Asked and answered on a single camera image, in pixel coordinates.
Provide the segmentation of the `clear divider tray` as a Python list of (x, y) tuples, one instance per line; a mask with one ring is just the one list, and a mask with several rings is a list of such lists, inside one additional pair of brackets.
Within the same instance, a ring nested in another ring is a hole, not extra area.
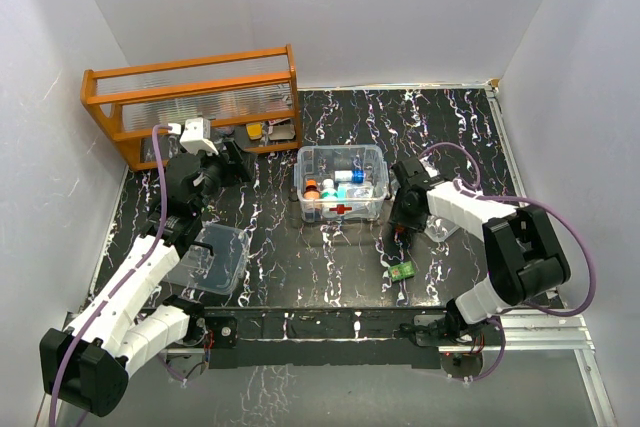
[(442, 217), (429, 216), (424, 233), (433, 242), (445, 242), (459, 230), (459, 226)]

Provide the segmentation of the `blue white spray can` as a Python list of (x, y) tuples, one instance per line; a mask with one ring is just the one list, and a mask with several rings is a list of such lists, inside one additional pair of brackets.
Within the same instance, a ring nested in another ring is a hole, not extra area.
[(361, 184), (365, 180), (365, 173), (362, 170), (336, 170), (333, 178), (336, 183)]

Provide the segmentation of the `clear first aid box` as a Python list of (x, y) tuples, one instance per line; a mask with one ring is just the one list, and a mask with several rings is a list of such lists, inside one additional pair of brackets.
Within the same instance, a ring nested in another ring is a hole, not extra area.
[(306, 223), (375, 221), (389, 196), (389, 168), (373, 144), (305, 146), (293, 185)]

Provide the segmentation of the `brown bottle orange cap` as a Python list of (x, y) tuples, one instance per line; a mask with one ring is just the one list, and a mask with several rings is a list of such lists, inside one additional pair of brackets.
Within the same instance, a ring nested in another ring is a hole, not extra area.
[(309, 179), (306, 181), (303, 198), (306, 200), (318, 200), (321, 198), (318, 183), (314, 179)]

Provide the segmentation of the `white bottle green band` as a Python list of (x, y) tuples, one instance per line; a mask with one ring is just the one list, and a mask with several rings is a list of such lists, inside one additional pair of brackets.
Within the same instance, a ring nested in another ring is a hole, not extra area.
[(338, 192), (335, 187), (335, 183), (331, 178), (324, 179), (322, 181), (321, 198), (337, 198)]

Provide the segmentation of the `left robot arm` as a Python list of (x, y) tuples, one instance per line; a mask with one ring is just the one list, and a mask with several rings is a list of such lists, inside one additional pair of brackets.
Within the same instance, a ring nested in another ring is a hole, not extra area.
[(246, 264), (240, 232), (203, 231), (205, 206), (220, 189), (249, 182), (254, 157), (227, 140), (220, 153), (181, 151), (159, 171), (160, 193), (129, 253), (111, 279), (65, 328), (49, 329), (39, 343), (49, 423), (64, 401), (98, 417), (110, 414), (131, 377), (171, 344), (194, 346), (212, 334), (201, 303), (168, 297), (144, 319), (152, 292), (174, 269), (226, 274)]

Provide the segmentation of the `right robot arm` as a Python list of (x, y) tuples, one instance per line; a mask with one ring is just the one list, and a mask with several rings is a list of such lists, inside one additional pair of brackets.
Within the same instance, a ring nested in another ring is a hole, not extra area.
[(454, 223), (482, 241), (486, 277), (446, 304), (443, 317), (417, 329), (460, 344), (478, 336), (482, 323), (570, 279), (571, 271), (547, 212), (465, 193), (460, 183), (432, 175), (416, 158), (391, 167), (398, 182), (390, 224), (410, 233), (430, 217)]

